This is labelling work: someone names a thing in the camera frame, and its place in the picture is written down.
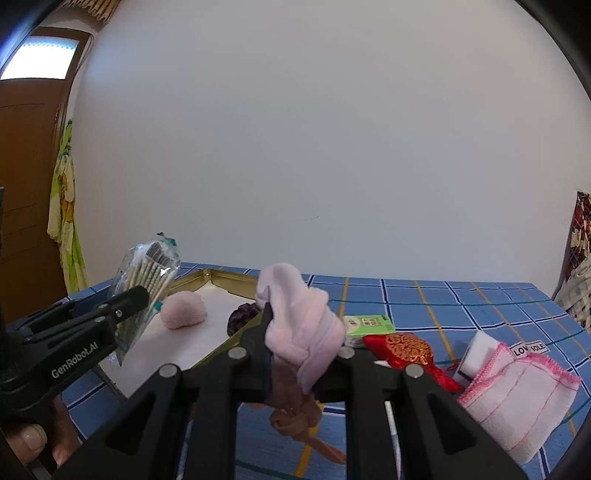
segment small green box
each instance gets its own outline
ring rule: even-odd
[[[386,315],[345,315],[343,322],[347,328],[345,345],[353,348],[365,347],[365,335],[387,335],[396,331]]]

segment door window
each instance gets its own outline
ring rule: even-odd
[[[78,41],[61,37],[29,37],[0,75],[19,78],[65,79]]]

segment blue checkered tablecloth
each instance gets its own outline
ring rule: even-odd
[[[179,277],[202,268],[249,275],[259,273],[259,270],[247,268],[184,262]],[[548,355],[580,376],[583,382],[567,416],[538,455],[523,466],[531,480],[543,479],[549,474],[589,411],[591,337],[531,283],[412,281],[315,274],[303,275],[303,278],[308,285],[329,293],[329,306],[335,313],[385,314],[394,321],[397,332],[412,332],[425,339],[442,368],[463,356],[476,330],[483,330],[507,345],[542,340],[550,350]],[[108,285],[110,281],[105,281],[70,298],[92,295],[92,303],[98,303],[106,297]],[[120,403],[93,373],[70,386],[63,398],[81,440],[107,421]],[[342,406],[326,406],[324,416],[318,435],[344,448]],[[268,413],[241,409],[236,444],[237,478],[345,478],[344,467],[331,464],[315,452],[306,456],[301,444],[277,436],[270,426],[266,431],[267,418]],[[275,459],[273,465],[269,458]]]

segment wooden door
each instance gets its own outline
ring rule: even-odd
[[[78,40],[65,79],[0,80],[0,186],[4,187],[0,307],[4,322],[66,296],[57,244],[47,235],[51,178],[67,97],[87,33],[41,27],[33,36]]]

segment pink towel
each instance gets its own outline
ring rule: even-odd
[[[256,302],[273,308],[265,344],[275,360],[292,365],[304,394],[326,371],[345,341],[343,322],[328,308],[329,295],[308,287],[296,267],[286,263],[261,271]]]
[[[550,357],[515,358],[501,343],[458,402],[513,460],[527,463],[563,419],[580,383]]]

